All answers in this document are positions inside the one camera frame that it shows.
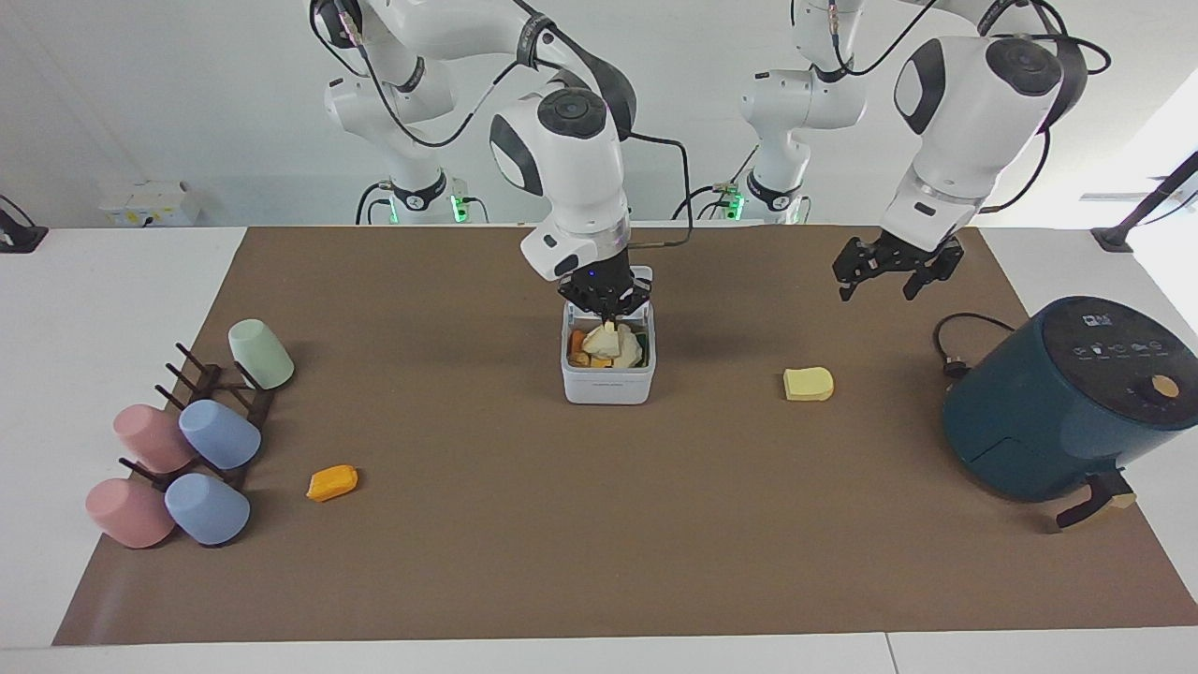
pink cup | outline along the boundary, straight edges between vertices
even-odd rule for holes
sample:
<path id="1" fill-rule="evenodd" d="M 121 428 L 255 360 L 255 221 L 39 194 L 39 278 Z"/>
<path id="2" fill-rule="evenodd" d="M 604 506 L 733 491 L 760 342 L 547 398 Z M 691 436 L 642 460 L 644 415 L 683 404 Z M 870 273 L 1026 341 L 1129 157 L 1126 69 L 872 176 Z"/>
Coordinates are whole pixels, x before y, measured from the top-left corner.
<path id="1" fill-rule="evenodd" d="M 179 421 L 150 406 L 125 408 L 113 421 L 113 431 L 150 473 L 174 473 L 195 456 Z"/>
<path id="2" fill-rule="evenodd" d="M 149 548 L 175 529 L 162 492 L 145 482 L 104 480 L 87 493 L 87 515 L 127 548 Z"/>

dark teal air fryer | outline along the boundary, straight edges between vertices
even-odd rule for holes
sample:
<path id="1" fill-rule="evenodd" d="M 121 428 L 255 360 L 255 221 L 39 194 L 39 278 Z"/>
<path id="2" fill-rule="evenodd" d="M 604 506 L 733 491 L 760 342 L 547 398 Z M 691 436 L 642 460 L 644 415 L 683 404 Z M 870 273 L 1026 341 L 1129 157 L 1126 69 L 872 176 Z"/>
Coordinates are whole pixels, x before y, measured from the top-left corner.
<path id="1" fill-rule="evenodd" d="M 1198 360 L 1155 320 L 1097 297 L 1058 299 L 958 382 L 944 432 L 966 467 L 1045 502 L 1089 484 L 1076 524 L 1135 499 L 1119 472 L 1198 425 Z"/>

plug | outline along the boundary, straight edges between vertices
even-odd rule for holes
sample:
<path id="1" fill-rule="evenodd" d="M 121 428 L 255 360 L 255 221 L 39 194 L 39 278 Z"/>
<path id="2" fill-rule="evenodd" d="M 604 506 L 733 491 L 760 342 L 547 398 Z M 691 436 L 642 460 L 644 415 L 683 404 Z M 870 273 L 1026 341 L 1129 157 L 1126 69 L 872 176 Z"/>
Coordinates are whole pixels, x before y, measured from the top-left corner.
<path id="1" fill-rule="evenodd" d="M 944 360 L 944 376 L 949 379 L 964 379 L 966 375 L 969 375 L 970 370 L 973 369 L 966 365 L 966 362 L 961 359 L 950 357 Z"/>

green indicator light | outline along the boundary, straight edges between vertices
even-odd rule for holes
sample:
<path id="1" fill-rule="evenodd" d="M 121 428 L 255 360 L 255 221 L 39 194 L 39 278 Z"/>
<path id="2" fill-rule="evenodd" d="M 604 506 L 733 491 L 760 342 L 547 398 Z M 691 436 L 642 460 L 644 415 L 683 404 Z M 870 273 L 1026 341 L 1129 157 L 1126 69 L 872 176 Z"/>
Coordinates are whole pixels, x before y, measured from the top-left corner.
<path id="1" fill-rule="evenodd" d="M 453 217 L 459 223 L 470 219 L 470 207 L 461 201 L 458 195 L 449 196 L 449 201 L 453 204 Z"/>
<path id="2" fill-rule="evenodd" d="M 728 206 L 728 219 L 740 219 L 744 212 L 745 198 L 742 194 L 737 194 L 732 198 L 732 205 Z"/>

air fryer knob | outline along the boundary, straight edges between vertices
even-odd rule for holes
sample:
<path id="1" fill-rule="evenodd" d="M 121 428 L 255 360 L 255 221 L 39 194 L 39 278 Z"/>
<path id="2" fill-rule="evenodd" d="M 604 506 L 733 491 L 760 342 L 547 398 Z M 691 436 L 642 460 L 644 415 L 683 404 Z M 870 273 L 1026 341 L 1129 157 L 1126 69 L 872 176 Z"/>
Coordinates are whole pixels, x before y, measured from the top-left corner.
<path id="1" fill-rule="evenodd" d="M 1181 396 L 1181 388 L 1172 377 L 1155 375 L 1140 382 L 1136 393 L 1154 406 L 1167 406 Z"/>

